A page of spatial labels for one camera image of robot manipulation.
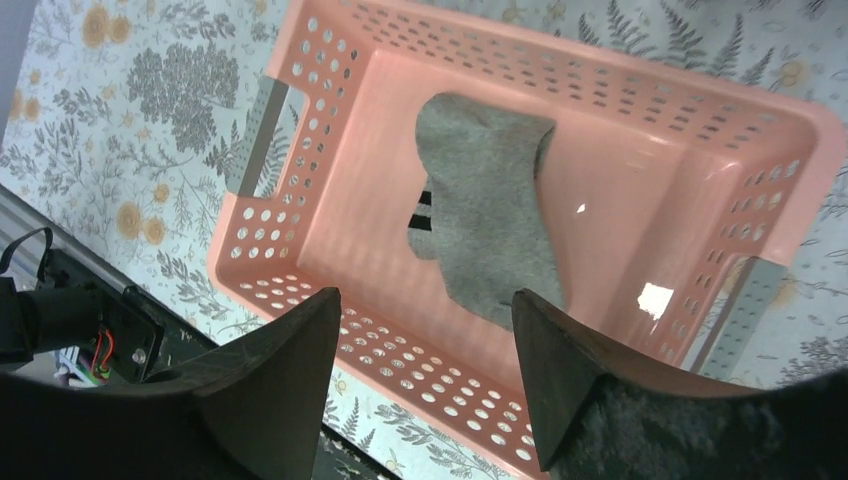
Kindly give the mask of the grey sock with stripes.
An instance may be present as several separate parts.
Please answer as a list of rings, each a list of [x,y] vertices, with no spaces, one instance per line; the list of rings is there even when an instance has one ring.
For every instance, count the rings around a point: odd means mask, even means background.
[[[556,122],[440,93],[416,119],[427,182],[427,242],[448,297],[512,330],[512,297],[530,289],[559,308],[566,299],[536,177]]]

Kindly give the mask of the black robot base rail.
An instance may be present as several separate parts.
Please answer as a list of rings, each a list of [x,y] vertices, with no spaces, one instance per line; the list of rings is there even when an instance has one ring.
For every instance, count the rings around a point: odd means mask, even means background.
[[[77,346],[94,351],[94,365],[112,367],[109,385],[148,383],[154,374],[175,379],[199,373],[217,344],[162,305],[55,223],[8,189],[1,191],[1,269],[18,248],[43,235],[41,249],[26,265],[37,287],[18,292],[1,283],[1,303],[12,307],[1,321],[6,358]]]

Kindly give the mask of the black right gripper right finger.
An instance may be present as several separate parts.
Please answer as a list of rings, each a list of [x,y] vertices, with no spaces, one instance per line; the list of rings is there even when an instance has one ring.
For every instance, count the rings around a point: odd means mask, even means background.
[[[583,411],[607,383],[630,383],[674,399],[730,398],[757,392],[643,354],[580,323],[529,289],[513,295],[512,323],[543,471],[552,468]]]

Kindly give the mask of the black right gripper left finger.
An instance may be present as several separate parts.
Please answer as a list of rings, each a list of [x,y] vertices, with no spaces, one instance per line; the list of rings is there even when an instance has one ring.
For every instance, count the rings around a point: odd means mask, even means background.
[[[145,479],[308,479],[337,349],[341,294],[282,317],[147,384],[170,399]]]

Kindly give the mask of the pink plastic basket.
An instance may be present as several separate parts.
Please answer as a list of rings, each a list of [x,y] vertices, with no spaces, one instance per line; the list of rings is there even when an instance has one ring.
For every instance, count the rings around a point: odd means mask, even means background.
[[[513,294],[715,387],[844,292],[846,127],[843,1],[293,1],[209,274],[267,319],[336,288],[428,476],[539,479]]]

